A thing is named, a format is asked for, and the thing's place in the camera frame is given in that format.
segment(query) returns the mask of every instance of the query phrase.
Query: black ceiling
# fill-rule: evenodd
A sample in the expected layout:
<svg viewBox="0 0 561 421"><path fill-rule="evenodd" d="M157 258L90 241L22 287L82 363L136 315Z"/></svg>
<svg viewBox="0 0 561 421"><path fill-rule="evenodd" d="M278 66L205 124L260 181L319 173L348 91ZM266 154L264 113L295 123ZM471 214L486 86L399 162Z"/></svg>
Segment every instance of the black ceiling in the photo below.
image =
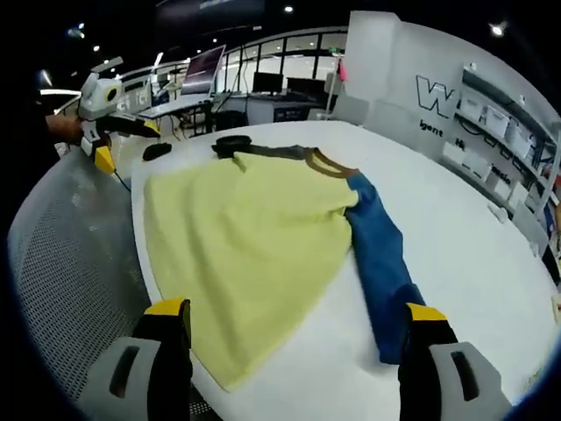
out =
<svg viewBox="0 0 561 421"><path fill-rule="evenodd" d="M295 29L347 25L351 10L392 11L401 20L426 25L481 46L523 74L561 111L561 60L557 58L556 13L539 2L471 0L470 2L411 2L390 0L214 0L226 12L190 17L202 0L94 0L89 3L53 0L41 5L19 4L22 31L10 42L21 44L39 68L46 68L57 88L78 89L89 69L103 59L121 55L123 73L149 66L157 52L164 60L181 60L219 43L236 46L252 39ZM294 12L283 11L292 5ZM161 25L158 9L167 8ZM505 37L490 35L489 23L508 22ZM85 39L71 39L67 29L83 22ZM254 31L254 25L262 29ZM93 46L100 50L94 53Z"/></svg>

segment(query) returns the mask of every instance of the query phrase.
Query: person's arm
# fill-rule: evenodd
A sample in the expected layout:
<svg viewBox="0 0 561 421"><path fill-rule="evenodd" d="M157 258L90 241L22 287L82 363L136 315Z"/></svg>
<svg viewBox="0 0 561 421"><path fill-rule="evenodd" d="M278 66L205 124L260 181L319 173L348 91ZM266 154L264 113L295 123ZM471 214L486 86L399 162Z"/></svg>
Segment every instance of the person's arm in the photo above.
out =
<svg viewBox="0 0 561 421"><path fill-rule="evenodd" d="M78 117L67 117L61 114L45 117L48 131L53 135L53 143L65 142L80 145L82 139L81 121Z"/></svg>

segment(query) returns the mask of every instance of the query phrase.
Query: round table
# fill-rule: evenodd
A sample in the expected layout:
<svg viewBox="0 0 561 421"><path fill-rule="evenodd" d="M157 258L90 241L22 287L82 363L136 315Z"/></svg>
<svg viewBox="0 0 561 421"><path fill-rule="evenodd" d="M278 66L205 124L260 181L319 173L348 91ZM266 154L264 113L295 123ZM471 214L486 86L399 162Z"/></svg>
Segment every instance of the round table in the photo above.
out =
<svg viewBox="0 0 561 421"><path fill-rule="evenodd" d="M464 181L405 146L343 122L216 132L176 144L156 161L135 162L135 237L153 302L161 298L144 239L146 178L216 159L210 145L230 134L262 146L318 146L334 161L359 168L403 233L404 258L427 305L447 316L458 340L471 342L494 364L511 402L522 395L556 329L550 304L556 289L542 262ZM295 334L234 392L221 390L193 354L192 360L193 383L224 421L399 418L397 366L378 361L352 253Z"/></svg>

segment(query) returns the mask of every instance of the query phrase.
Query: glass wall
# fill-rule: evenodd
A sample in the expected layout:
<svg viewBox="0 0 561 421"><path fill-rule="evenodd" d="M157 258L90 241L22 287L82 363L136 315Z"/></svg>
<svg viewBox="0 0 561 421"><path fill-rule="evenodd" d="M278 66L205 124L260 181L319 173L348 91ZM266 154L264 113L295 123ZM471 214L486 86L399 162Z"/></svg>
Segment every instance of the glass wall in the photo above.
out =
<svg viewBox="0 0 561 421"><path fill-rule="evenodd" d="M217 91L252 92L253 75L283 74L283 88L288 77L325 80L335 70L335 59L330 48L344 50L345 32L305 33L295 36L279 35L278 39L257 42L233 50L223 58L217 76Z"/></svg>

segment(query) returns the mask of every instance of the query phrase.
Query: letter w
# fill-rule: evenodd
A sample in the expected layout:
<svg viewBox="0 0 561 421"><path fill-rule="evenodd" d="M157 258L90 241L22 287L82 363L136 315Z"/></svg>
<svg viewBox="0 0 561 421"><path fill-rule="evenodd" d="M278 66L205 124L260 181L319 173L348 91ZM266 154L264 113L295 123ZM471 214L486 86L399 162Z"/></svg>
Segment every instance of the letter w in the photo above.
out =
<svg viewBox="0 0 561 421"><path fill-rule="evenodd" d="M455 89L448 92L448 89L442 84L435 82L430 86L430 81L426 77L416 76L417 80L417 99L419 106L425 110L432 111L437 107L437 114L440 117L449 118L444 115L444 110L454 109L454 94Z"/></svg>

